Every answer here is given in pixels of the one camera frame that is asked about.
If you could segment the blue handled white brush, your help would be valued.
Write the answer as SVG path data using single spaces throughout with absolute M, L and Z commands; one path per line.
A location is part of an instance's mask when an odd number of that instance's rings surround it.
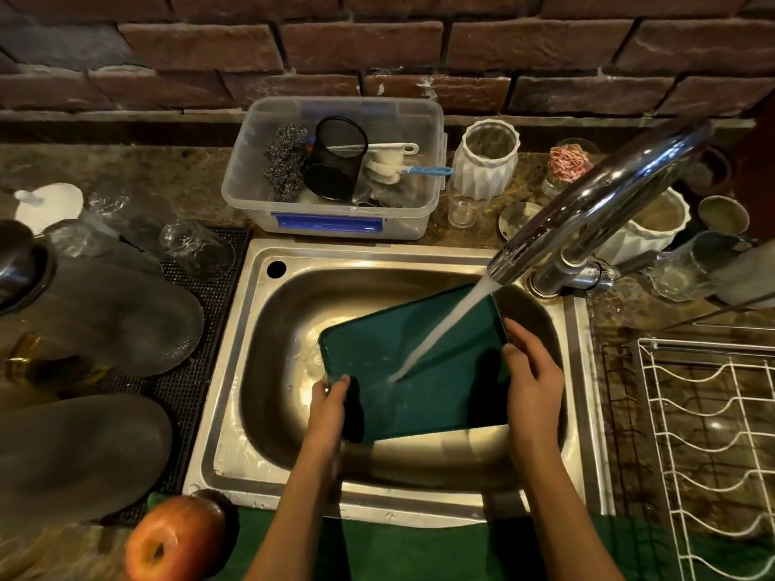
M 398 184 L 402 176 L 407 175 L 447 177 L 454 173 L 454 168 L 450 166 L 428 167 L 402 163 L 382 163 L 374 159 L 366 161 L 363 168 L 370 179 L 388 186 Z

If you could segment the clear plastic storage box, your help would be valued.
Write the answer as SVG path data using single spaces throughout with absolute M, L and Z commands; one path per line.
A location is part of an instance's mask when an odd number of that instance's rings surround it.
M 264 177 L 264 151 L 279 125 L 308 129 L 308 151 L 317 124 L 327 116 L 348 117 L 360 125 L 369 144 L 413 142 L 416 155 L 404 165 L 446 164 L 441 107 L 431 100 L 355 96 L 267 96 L 254 101 L 243 118 L 222 180 L 222 197 L 263 231 L 337 238 L 413 241 L 425 233 L 440 202 L 444 177 L 407 175 L 395 185 L 370 179 L 362 162 L 352 201 L 328 201 L 304 184 L 296 201 L 276 202 Z

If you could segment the clear drinking glass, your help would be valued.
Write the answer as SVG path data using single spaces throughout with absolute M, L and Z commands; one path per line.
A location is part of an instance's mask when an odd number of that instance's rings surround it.
M 163 226 L 159 241 L 164 254 L 200 282 L 219 280 L 236 261 L 236 252 L 230 243 L 190 218 Z
M 134 246 L 100 232 L 87 222 L 65 220 L 42 232 L 59 255 L 118 266 L 149 276 L 163 278 L 161 263 Z

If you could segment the glass bottle with yellow liquid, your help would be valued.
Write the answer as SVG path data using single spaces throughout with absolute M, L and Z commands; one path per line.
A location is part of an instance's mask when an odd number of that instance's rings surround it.
M 110 370 L 92 358 L 49 347 L 35 334 L 19 337 L 0 363 L 0 373 L 15 387 L 51 393 L 61 399 L 97 393 L 99 382 Z

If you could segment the person's left forearm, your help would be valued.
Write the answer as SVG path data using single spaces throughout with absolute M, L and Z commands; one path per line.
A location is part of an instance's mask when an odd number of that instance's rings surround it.
M 340 441 L 308 439 L 270 527 L 242 581 L 312 581 L 323 511 L 338 469 Z

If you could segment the chrome faucet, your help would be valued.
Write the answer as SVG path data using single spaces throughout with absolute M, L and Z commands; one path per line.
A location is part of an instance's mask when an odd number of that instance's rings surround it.
M 709 117 L 676 117 L 606 156 L 518 231 L 486 267 L 506 286 L 528 275 L 539 297 L 613 284 L 613 269 L 591 254 L 667 190 L 712 144 Z

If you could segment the dark round bowl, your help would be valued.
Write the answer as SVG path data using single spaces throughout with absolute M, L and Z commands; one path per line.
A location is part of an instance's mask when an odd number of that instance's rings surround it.
M 720 146 L 710 145 L 698 161 L 691 163 L 681 177 L 689 191 L 705 198 L 727 193 L 735 175 L 735 163 Z

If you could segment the person's right hand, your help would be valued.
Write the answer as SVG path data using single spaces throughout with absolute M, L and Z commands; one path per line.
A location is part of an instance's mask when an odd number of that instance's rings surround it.
M 515 457 L 527 467 L 559 456 L 559 415 L 565 376 L 542 341 L 518 322 L 503 321 L 509 343 L 528 355 L 528 382 L 509 384 L 508 420 Z

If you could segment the black pan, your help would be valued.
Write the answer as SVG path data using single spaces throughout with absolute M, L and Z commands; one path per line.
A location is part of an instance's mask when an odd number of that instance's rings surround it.
M 0 220 L 0 317 L 23 310 L 47 288 L 56 266 L 44 238 L 15 220 Z

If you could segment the black drying mat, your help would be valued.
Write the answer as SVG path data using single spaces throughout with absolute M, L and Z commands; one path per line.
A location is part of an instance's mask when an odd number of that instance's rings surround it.
M 97 392 L 101 394 L 128 393 L 160 404 L 170 419 L 173 432 L 168 462 L 150 491 L 121 511 L 103 517 L 98 521 L 101 525 L 132 527 L 147 512 L 151 493 L 175 495 L 182 490 L 250 240 L 250 230 L 245 227 L 215 226 L 209 229 L 226 240 L 236 253 L 235 263 L 221 278 L 214 282 L 199 282 L 174 263 L 162 264 L 164 278 L 191 292 L 205 314 L 205 328 L 195 351 L 164 374 L 137 378 L 111 370 L 97 384 Z

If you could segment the green cutting board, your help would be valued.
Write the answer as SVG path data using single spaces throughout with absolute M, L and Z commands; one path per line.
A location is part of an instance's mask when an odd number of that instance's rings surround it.
M 492 293 L 486 293 L 421 354 L 411 354 L 476 282 L 369 313 L 326 328 L 318 337 L 327 377 L 348 375 L 343 437 L 350 443 L 483 428 L 506 423 L 507 338 Z

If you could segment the black mesh cup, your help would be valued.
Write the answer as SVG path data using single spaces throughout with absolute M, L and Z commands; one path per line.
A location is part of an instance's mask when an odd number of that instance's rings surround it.
M 301 166 L 305 186 L 328 201 L 352 201 L 368 148 L 367 134 L 355 121 L 324 117 Z

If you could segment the metal cup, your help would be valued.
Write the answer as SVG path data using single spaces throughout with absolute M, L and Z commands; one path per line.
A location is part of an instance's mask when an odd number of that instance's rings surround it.
M 750 226 L 748 211 L 735 199 L 714 195 L 705 197 L 697 207 L 697 215 L 706 229 L 726 234 L 742 234 Z

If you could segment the person's left hand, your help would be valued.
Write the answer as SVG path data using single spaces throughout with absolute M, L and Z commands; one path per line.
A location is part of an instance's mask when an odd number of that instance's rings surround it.
M 345 409 L 334 411 L 330 408 L 332 385 L 326 379 L 314 384 L 304 439 L 305 449 L 326 459 L 332 459 L 339 450 L 345 417 Z

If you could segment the white plastic lid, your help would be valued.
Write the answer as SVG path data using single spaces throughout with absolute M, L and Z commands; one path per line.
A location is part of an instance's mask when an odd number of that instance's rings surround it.
M 72 184 L 49 184 L 32 191 L 17 190 L 13 195 L 17 201 L 14 220 L 34 235 L 59 222 L 77 220 L 84 210 L 82 190 Z

